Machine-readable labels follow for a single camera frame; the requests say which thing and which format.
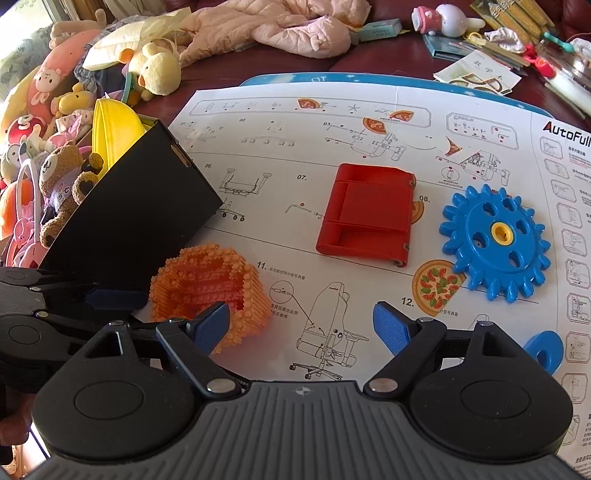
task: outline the black box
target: black box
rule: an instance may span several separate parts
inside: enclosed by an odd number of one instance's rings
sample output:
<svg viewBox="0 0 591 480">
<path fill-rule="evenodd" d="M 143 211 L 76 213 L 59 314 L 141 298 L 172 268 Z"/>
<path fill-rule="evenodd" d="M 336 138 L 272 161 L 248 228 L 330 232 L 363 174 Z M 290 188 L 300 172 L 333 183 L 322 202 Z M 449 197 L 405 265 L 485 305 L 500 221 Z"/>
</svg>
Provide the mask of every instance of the black box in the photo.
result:
<svg viewBox="0 0 591 480">
<path fill-rule="evenodd" d="M 170 131 L 155 121 L 76 209 L 40 268 L 102 288 L 147 292 L 164 261 L 176 257 L 221 205 Z"/>
</svg>

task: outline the blue gripper pad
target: blue gripper pad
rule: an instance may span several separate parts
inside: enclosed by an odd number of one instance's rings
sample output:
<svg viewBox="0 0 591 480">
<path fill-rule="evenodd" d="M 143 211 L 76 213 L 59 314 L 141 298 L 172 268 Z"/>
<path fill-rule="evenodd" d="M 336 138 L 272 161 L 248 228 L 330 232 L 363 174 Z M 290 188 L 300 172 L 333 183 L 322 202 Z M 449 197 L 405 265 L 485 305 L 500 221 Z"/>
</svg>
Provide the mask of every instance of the blue gripper pad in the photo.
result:
<svg viewBox="0 0 591 480">
<path fill-rule="evenodd" d="M 407 324 L 384 301 L 374 306 L 374 331 L 393 355 L 398 355 L 410 343 Z"/>
<path fill-rule="evenodd" d="M 204 319 L 195 328 L 193 343 L 209 355 L 230 328 L 230 308 L 228 304 L 222 303 L 214 309 L 210 307 L 205 310 L 199 315 L 201 316 L 204 316 Z"/>
</svg>

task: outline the blue tray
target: blue tray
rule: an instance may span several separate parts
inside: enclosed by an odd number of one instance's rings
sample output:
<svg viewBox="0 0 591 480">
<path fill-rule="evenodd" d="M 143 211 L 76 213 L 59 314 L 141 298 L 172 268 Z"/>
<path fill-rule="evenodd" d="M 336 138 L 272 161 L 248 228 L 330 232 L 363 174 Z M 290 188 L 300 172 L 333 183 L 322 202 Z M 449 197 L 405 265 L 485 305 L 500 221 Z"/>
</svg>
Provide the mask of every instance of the blue tray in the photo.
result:
<svg viewBox="0 0 591 480">
<path fill-rule="evenodd" d="M 245 85 L 268 85 L 270 83 L 300 83 L 300 82 L 355 82 L 355 83 L 377 83 L 379 85 L 396 85 L 401 87 L 424 88 L 428 90 L 440 90 L 442 92 L 460 93 L 493 102 L 529 110 L 540 115 L 549 116 L 546 110 L 530 105 L 529 103 L 518 102 L 512 98 L 494 95 L 493 93 L 481 92 L 458 85 L 435 82 L 434 80 L 423 80 L 411 77 L 398 77 L 396 75 L 378 75 L 375 73 L 340 73 L 340 72 L 302 72 L 302 73 L 272 73 L 269 75 L 258 75 L 242 83 Z"/>
</svg>

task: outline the orange toy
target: orange toy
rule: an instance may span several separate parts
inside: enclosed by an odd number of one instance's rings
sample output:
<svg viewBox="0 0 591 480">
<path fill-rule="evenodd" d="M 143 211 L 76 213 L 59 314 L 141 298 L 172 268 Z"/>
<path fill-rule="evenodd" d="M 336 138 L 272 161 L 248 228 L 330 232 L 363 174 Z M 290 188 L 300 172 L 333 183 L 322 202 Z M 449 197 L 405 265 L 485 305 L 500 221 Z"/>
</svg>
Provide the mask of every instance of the orange toy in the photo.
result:
<svg viewBox="0 0 591 480">
<path fill-rule="evenodd" d="M 22 181 L 22 204 L 27 205 L 33 200 L 33 184 L 31 180 Z M 12 182 L 0 197 L 0 235 L 4 240 L 12 235 L 17 222 L 17 182 Z"/>
<path fill-rule="evenodd" d="M 257 335 L 267 325 L 271 301 L 256 268 L 232 248 L 216 244 L 182 249 L 169 258 L 150 284 L 152 321 L 194 319 L 217 301 L 230 307 L 230 329 L 213 353 Z"/>
</svg>

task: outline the orange spiky toy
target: orange spiky toy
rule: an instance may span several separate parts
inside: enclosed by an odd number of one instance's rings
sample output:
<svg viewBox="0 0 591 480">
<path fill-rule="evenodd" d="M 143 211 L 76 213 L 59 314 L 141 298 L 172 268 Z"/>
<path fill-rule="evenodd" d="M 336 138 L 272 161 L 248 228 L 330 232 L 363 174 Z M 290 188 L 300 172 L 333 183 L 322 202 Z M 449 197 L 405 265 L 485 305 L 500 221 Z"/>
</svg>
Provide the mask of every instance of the orange spiky toy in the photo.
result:
<svg viewBox="0 0 591 480">
<path fill-rule="evenodd" d="M 213 353 L 257 335 L 267 325 L 271 301 L 256 268 L 232 248 L 217 244 L 182 249 L 169 258 L 150 284 L 152 321 L 193 319 L 217 301 L 230 307 L 230 329 Z"/>
</svg>

